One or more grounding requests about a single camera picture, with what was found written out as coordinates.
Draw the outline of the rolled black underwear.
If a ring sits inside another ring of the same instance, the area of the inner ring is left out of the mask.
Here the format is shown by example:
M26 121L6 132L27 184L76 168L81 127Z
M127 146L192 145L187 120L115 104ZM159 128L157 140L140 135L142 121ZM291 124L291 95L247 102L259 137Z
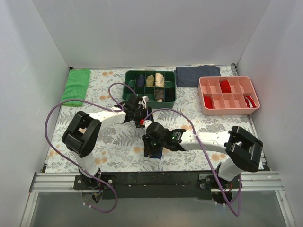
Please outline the rolled black underwear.
M165 89L165 101L174 102L176 100L176 91L174 87Z

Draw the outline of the floral table mat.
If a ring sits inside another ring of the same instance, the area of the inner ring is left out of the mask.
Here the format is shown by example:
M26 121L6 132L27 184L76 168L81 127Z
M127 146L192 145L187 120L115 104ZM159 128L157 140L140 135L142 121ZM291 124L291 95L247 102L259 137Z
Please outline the floral table mat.
M82 110L87 113L98 112L95 104L112 107L115 100L122 100L125 69L92 70L86 103L80 107L61 108L55 132L52 136L53 148L49 150L46 161L47 173L74 173L77 167L72 153L62 143L62 136L74 115ZM176 89L177 99L172 111L159 111L154 114L156 122L172 130L183 128L197 132L228 131L233 126L245 128L255 133L251 118L247 115L205 116L202 113L197 88ZM139 171L194 171L208 170L225 161L227 156L200 150L172 152L163 150L158 165L144 163L144 131L135 127L133 122L115 125L103 129L96 142L93 155L96 164L103 172L139 172Z

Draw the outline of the navy white-trimmed underwear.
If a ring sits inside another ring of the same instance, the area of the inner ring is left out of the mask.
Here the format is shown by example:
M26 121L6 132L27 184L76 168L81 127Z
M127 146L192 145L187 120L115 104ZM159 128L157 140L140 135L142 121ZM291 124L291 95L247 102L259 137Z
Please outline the navy white-trimmed underwear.
M150 163L158 165L162 158L163 148L156 148L156 149L144 149L144 163Z

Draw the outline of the rolled grey brown underwear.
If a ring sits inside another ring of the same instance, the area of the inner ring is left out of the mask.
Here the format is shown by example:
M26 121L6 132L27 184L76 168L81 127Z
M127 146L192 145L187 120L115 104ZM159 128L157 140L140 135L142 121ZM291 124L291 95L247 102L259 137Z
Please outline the rolled grey brown underwear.
M155 90L155 101L156 102L163 102L164 101L164 90L163 89L156 89Z

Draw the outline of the rolled red underwear left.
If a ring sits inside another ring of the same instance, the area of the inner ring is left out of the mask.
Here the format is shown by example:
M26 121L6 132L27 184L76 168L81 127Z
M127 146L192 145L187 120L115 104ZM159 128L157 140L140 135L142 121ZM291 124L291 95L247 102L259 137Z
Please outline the rolled red underwear left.
M211 98L208 97L208 96L204 96L203 99L204 99L205 107L208 108L208 109L213 109Z

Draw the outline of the rolled red underwear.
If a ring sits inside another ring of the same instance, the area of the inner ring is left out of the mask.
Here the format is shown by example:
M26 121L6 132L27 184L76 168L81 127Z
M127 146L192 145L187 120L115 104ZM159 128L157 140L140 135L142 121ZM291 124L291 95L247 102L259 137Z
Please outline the rolled red underwear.
M220 82L220 88L222 93L224 94L230 94L232 92L229 81L221 81Z
M208 108L208 109L213 109L211 98L208 97L208 96L204 96L203 99L204 99L205 107Z

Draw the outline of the rolled cream underwear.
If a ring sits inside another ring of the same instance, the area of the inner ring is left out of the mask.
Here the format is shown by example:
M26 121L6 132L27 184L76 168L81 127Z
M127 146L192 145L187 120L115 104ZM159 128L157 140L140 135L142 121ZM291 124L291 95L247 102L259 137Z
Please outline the rolled cream underwear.
M165 79L161 73L155 74L155 87L164 87Z

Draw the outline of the rolled navy underwear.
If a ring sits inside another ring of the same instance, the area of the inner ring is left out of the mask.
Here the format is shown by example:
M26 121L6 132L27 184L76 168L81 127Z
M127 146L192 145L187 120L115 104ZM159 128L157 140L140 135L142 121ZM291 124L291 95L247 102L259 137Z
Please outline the rolled navy underwear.
M137 75L136 77L136 87L144 87L145 85L145 76Z

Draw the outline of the dark blue folded cloth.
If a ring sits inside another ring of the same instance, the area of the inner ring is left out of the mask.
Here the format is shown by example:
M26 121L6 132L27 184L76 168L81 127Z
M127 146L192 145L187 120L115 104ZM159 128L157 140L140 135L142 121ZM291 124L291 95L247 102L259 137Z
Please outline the dark blue folded cloth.
M201 77L220 76L220 68L217 66L195 66L195 67L176 67L177 87L198 87Z

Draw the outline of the pink divided organizer tray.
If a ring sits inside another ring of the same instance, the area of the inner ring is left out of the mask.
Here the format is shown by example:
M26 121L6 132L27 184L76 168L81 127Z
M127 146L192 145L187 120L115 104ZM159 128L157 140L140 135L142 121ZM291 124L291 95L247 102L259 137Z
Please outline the pink divided organizer tray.
M224 94L220 88L221 81L229 81L232 92ZM260 108L260 102L254 86L247 76L213 76L199 79L198 92L202 113L204 115L250 115ZM252 96L256 108L248 108L244 97ZM213 109L208 109L204 104L204 96L212 100Z

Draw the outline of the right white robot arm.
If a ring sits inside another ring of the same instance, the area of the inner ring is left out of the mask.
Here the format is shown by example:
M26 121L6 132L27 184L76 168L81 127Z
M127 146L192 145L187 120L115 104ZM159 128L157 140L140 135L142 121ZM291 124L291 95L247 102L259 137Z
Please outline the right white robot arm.
M263 149L263 142L240 126L230 131L194 134L185 129L169 130L157 122L143 121L145 129L143 141L146 155L157 155L162 148L171 151L202 150L225 154L228 159L216 169L215 184L227 187L242 172L255 173Z

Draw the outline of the green folded towel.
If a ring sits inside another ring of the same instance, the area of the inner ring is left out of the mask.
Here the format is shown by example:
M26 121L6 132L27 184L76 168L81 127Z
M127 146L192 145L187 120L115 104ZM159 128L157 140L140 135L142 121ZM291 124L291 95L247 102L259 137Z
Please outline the green folded towel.
M83 106L82 100L86 97L90 75L90 69L72 69L69 71L61 102L66 100L70 101L63 103L64 106Z

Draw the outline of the rolled tan underwear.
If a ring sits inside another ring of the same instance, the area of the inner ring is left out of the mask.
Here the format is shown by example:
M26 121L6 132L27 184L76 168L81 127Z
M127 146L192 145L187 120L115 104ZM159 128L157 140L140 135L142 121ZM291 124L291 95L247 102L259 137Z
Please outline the rolled tan underwear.
M148 75L146 77L145 86L146 87L154 87L154 76L153 75Z

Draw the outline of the green divided organizer tray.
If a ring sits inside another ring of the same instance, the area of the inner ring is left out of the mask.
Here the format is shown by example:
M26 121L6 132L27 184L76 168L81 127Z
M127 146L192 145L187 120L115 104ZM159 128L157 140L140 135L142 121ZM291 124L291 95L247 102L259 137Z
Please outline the green divided organizer tray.
M164 87L136 87L136 77L137 75L144 75L145 81L148 75L153 75L155 77L156 73L161 73L165 79ZM172 71L143 71L143 70L129 70L125 73L124 83L128 85L128 87L123 88L122 99L126 101L133 92L135 92L139 96L148 97L147 105L154 109L160 108L172 108L174 106L174 102L166 102L165 101L165 89L174 87L176 91L176 76ZM155 101L155 90L163 89L164 90L164 101L156 102Z

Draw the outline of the aluminium frame rail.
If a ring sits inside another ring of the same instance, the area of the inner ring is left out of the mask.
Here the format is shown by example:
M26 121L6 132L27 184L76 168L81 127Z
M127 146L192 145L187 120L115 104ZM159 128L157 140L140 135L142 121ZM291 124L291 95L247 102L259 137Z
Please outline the aluminium frame rail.
M85 192L73 188L76 175L78 175L78 173L35 174L31 183L30 196L21 225L30 225L37 197L40 192ZM278 172L259 171L257 173L243 173L241 179L236 177L232 181L232 190L236 191L239 188L243 191L274 191L286 226L295 226L294 218L287 203L285 191Z

